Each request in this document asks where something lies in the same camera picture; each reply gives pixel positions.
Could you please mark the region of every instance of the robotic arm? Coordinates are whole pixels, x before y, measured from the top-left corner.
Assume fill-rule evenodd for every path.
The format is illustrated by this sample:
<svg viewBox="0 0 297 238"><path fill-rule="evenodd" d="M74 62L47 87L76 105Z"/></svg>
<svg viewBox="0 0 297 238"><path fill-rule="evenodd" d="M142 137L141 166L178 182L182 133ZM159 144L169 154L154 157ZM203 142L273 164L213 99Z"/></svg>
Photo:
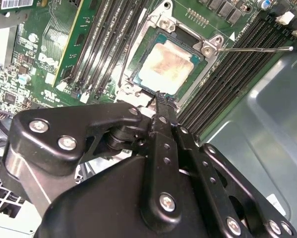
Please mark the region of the robotic arm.
<svg viewBox="0 0 297 238"><path fill-rule="evenodd" d="M213 145L196 146L174 104L152 118L127 103L23 111L0 168L5 187L43 217L36 238L297 237ZM132 156L76 185L79 163Z"/></svg>

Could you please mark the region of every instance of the gray metal panel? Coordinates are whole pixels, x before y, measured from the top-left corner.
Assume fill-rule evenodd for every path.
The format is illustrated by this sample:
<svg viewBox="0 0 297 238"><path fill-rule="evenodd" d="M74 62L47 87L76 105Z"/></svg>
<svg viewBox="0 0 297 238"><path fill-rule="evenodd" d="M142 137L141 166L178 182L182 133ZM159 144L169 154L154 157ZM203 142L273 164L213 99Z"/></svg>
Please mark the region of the gray metal panel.
<svg viewBox="0 0 297 238"><path fill-rule="evenodd" d="M282 57L204 142L214 144L297 230L297 53Z"/></svg>

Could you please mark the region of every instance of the motherboard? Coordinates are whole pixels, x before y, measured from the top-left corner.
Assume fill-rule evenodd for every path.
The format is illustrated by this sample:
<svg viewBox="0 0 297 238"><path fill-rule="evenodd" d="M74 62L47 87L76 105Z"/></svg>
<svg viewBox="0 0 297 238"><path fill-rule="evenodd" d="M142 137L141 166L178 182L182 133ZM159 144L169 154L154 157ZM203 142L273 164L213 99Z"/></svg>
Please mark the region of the motherboard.
<svg viewBox="0 0 297 238"><path fill-rule="evenodd" d="M297 41L297 0L31 5L10 63L0 62L0 110L12 114L117 101L145 107L163 92L179 122L204 136L275 64L277 49Z"/></svg>

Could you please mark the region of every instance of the screw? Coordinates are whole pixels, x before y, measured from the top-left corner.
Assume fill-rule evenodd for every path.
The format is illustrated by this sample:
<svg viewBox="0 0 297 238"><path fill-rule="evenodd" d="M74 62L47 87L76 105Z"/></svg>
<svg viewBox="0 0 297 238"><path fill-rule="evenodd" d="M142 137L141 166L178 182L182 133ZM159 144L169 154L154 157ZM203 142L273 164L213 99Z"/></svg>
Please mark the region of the screw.
<svg viewBox="0 0 297 238"><path fill-rule="evenodd" d="M168 196L167 194L162 194L159 197L159 202L162 208L167 212L173 212L175 210L175 202L174 200Z"/></svg>
<svg viewBox="0 0 297 238"><path fill-rule="evenodd" d="M216 153L215 149L214 149L211 145L208 145L208 150L209 150L212 154L215 154L215 153Z"/></svg>
<svg viewBox="0 0 297 238"><path fill-rule="evenodd" d="M58 145L63 150L73 150L77 143L71 136L63 136L58 140Z"/></svg>
<svg viewBox="0 0 297 238"><path fill-rule="evenodd" d="M162 20L160 21L159 25L162 29L166 30L170 26L170 23L169 21Z"/></svg>
<svg viewBox="0 0 297 238"><path fill-rule="evenodd" d="M183 126L180 129L185 134L188 134L189 133L188 130L186 128L184 128Z"/></svg>
<svg viewBox="0 0 297 238"><path fill-rule="evenodd" d="M241 235L241 228L239 227L238 223L236 220L234 220L232 217L227 218L227 224L228 227L230 228L231 232L236 235L240 236Z"/></svg>
<svg viewBox="0 0 297 238"><path fill-rule="evenodd" d="M138 115L138 112L135 108L130 108L128 109L130 113L132 113L133 115L137 116Z"/></svg>
<svg viewBox="0 0 297 238"><path fill-rule="evenodd" d="M32 122L29 123L29 128L33 132L44 133L49 129L49 126L47 123L45 123L42 120L33 120Z"/></svg>
<svg viewBox="0 0 297 238"><path fill-rule="evenodd" d="M293 232L292 232L292 230L289 228L289 226L285 223L285 222L281 222L281 224L282 224L282 227L284 228L284 230L288 233L288 234L290 234L291 236L293 235Z"/></svg>
<svg viewBox="0 0 297 238"><path fill-rule="evenodd" d="M280 235L281 229L279 228L279 226L276 224L276 222L274 221L269 221L269 225L271 226L273 232L275 232L276 234Z"/></svg>
<svg viewBox="0 0 297 238"><path fill-rule="evenodd" d="M212 48L210 46L205 46L203 49L202 49L202 53L205 55L205 56L210 56L212 54Z"/></svg>

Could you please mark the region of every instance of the ram slot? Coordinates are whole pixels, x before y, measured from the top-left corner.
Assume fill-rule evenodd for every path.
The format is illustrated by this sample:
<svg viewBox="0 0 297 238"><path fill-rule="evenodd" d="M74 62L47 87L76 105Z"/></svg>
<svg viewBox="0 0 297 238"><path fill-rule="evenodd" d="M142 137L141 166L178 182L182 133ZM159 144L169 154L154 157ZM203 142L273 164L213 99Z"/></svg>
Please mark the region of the ram slot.
<svg viewBox="0 0 297 238"><path fill-rule="evenodd" d="M105 29L105 33L101 35L101 40L98 42L95 51L92 52L91 60L88 64L88 67L82 75L83 78L86 78L85 84L83 85L84 90L91 90L93 84L92 75L103 61L103 58L105 57L107 50L111 49L111 47L113 46L113 42L111 41L111 39L117 33L119 20L124 15L125 8L129 1L121 0L117 2L119 3L114 8L114 11L110 14L111 16L108 21L108 26Z"/></svg>
<svg viewBox="0 0 297 238"><path fill-rule="evenodd" d="M284 31L272 26L268 19L256 19L235 48L283 46L289 39ZM201 135L239 92L273 57L267 53L227 53L218 68L187 104L178 117L191 132Z"/></svg>
<svg viewBox="0 0 297 238"><path fill-rule="evenodd" d="M102 68L93 75L94 80L98 79L98 84L94 86L95 97L99 98L103 90L105 89L108 81L111 79L111 74L120 60L120 56L122 55L123 51L127 46L127 42L134 34L134 30L136 29L136 25L138 24L138 19L146 6L148 0L136 0L133 1L133 9L131 10L130 14L124 16L122 22L124 25L121 25L119 29L119 34L114 39L115 45L109 51L108 58L106 59L106 64Z"/></svg>
<svg viewBox="0 0 297 238"><path fill-rule="evenodd" d="M108 17L109 11L112 7L114 0L102 1L99 7L98 13L93 19L93 24L89 31L88 37L83 46L81 55L77 64L72 72L72 77L74 78L74 83L77 83L81 77L82 72L86 67L86 63L89 62L91 57L91 52L94 51L96 43L98 42L100 31L103 29L106 19Z"/></svg>
<svg viewBox="0 0 297 238"><path fill-rule="evenodd" d="M94 41L91 51L85 55L87 60L83 69L81 70L81 74L75 79L77 82L76 87L83 89L91 80L91 77L88 75L92 71L96 60L98 60L98 57L101 55L103 48L107 47L108 40L111 38L118 22L118 17L120 16L120 7L124 7L126 1L127 0L113 1L112 6L107 13L107 18L103 24L103 27L98 31L97 34L93 34L96 36L97 40Z"/></svg>

